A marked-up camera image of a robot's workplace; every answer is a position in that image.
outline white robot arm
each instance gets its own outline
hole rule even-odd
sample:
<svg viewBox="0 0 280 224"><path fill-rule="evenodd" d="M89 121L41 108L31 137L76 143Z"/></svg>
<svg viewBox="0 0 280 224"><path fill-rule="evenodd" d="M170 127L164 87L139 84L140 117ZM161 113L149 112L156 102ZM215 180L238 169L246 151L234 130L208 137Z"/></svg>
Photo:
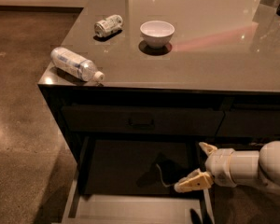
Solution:
<svg viewBox="0 0 280 224"><path fill-rule="evenodd" d="M193 171L175 184L175 191L209 189L215 182L223 187L247 185L280 194L280 141L266 144L260 151L199 145L208 156L206 172Z"/></svg>

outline drawer handle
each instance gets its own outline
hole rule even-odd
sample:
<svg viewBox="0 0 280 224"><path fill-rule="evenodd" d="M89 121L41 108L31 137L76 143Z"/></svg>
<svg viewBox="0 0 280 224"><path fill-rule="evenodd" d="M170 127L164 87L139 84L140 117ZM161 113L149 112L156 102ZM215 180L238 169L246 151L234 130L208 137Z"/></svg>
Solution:
<svg viewBox="0 0 280 224"><path fill-rule="evenodd" d="M138 120L129 118L129 125L136 130L153 130L155 128L155 123L153 119L147 122L139 122Z"/></svg>

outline concrete floor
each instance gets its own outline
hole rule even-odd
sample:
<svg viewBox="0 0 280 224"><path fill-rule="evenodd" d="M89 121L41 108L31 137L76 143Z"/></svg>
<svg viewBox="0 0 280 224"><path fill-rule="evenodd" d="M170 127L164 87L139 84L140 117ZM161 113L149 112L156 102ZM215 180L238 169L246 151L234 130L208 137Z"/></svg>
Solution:
<svg viewBox="0 0 280 224"><path fill-rule="evenodd" d="M76 163L37 87L77 13L0 11L0 224L60 222ZM217 223L280 223L280 197L214 188Z"/></svg>

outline drawer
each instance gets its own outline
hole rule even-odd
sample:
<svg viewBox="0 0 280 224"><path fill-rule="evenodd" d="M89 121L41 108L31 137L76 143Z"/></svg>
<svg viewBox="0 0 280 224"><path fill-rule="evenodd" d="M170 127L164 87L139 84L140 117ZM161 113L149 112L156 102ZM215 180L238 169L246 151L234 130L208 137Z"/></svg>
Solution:
<svg viewBox="0 0 280 224"><path fill-rule="evenodd" d="M280 111L238 110L226 112L217 136L280 136Z"/></svg>
<svg viewBox="0 0 280 224"><path fill-rule="evenodd" d="M223 119L221 111L191 108L72 105L62 113L72 132L90 133L213 136Z"/></svg>

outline silver can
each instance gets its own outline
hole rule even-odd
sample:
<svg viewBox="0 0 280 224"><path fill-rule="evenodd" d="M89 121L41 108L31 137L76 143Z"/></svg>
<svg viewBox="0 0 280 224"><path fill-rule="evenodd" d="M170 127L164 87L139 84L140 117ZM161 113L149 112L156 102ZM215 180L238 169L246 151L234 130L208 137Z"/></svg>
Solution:
<svg viewBox="0 0 280 224"><path fill-rule="evenodd" d="M123 19L120 15L112 15L94 24L94 32L98 37L108 37L122 30Z"/></svg>

